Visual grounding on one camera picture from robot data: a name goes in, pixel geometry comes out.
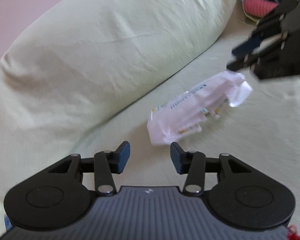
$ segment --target red object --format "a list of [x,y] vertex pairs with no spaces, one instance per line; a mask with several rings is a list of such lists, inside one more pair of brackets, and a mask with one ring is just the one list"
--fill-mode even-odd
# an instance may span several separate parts
[[288,228],[288,240],[300,240],[296,226],[290,226]]
[[274,8],[278,6],[278,3],[270,2],[267,0],[245,0],[244,10],[246,13],[263,18]]

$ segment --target white plastic package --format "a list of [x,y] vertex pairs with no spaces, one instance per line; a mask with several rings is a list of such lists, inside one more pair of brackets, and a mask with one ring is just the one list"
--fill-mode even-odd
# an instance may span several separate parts
[[252,87],[241,73],[224,71],[205,80],[152,109],[147,125],[151,144],[170,144],[202,131],[200,123],[207,119],[208,114],[218,118],[223,104],[237,107],[251,91]]

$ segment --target black robotic gripper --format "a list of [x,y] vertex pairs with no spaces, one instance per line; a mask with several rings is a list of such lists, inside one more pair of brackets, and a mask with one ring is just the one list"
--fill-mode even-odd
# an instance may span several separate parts
[[[13,228],[2,240],[19,239],[287,239],[295,198],[284,185],[230,154],[207,158],[170,147],[178,187],[122,187],[130,144],[93,158],[71,154],[13,187],[4,208]],[[94,173],[95,191],[82,185]],[[204,190],[205,173],[218,184]]]

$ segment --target red patterned fabric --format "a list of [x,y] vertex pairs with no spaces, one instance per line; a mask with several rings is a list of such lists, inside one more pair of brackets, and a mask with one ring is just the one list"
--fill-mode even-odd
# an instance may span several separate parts
[[270,2],[267,0],[245,0],[244,1],[245,12],[260,18],[266,16],[277,6],[278,3]]
[[297,227],[295,225],[288,227],[288,240],[300,240]]

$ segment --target plastic bag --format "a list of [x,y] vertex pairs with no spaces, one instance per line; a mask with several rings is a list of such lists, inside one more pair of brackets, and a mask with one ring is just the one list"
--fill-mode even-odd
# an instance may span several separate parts
[[202,131],[200,123],[207,119],[207,114],[218,118],[224,103],[237,107],[251,91],[252,87],[241,73],[224,71],[205,80],[152,109],[147,124],[151,144],[170,144]]

